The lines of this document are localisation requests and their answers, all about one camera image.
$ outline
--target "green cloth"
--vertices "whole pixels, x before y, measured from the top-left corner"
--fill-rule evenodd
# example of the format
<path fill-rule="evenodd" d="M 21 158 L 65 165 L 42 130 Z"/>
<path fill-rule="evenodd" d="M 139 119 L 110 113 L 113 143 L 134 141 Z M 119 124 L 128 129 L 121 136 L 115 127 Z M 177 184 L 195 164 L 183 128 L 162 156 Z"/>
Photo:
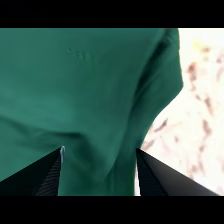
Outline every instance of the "green cloth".
<path fill-rule="evenodd" d="M 2 28 L 0 40 L 0 181 L 65 146 L 59 195 L 134 195 L 135 149 L 183 85 L 178 29 Z"/>

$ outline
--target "white surface with brown spots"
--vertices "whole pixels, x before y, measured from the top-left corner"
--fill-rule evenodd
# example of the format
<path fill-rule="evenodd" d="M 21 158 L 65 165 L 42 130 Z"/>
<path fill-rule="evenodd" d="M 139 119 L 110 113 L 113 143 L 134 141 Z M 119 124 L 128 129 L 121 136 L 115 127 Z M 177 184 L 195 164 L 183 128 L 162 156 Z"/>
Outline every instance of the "white surface with brown spots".
<path fill-rule="evenodd" d="M 179 30 L 184 88 L 156 118 L 142 149 L 224 195 L 224 29 Z"/>

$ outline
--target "speckled surface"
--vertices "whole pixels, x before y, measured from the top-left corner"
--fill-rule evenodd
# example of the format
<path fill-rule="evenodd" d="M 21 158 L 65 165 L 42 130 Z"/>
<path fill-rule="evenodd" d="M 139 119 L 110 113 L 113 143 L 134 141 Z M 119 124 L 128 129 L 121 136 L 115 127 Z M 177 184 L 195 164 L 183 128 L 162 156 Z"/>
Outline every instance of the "speckled surface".
<path fill-rule="evenodd" d="M 179 30 L 184 88 L 155 119 L 142 149 L 224 195 L 224 29 Z"/>

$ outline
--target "green fabric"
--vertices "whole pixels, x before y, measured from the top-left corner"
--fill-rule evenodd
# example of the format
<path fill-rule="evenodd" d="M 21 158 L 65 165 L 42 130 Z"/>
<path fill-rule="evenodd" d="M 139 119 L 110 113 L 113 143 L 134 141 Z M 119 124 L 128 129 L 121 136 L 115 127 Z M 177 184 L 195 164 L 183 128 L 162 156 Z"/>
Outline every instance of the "green fabric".
<path fill-rule="evenodd" d="M 65 146 L 59 195 L 134 195 L 135 148 L 182 88 L 178 38 L 0 29 L 0 181 Z"/>

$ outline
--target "terrazzo countertop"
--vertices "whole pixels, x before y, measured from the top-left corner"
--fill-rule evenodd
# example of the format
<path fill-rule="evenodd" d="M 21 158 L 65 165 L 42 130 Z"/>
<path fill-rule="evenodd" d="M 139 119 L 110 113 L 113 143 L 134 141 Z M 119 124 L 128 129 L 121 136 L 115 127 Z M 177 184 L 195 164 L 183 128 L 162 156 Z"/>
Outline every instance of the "terrazzo countertop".
<path fill-rule="evenodd" d="M 224 195 L 224 29 L 179 31 L 184 88 L 155 119 L 142 149 Z M 140 195 L 137 173 L 135 188 Z"/>

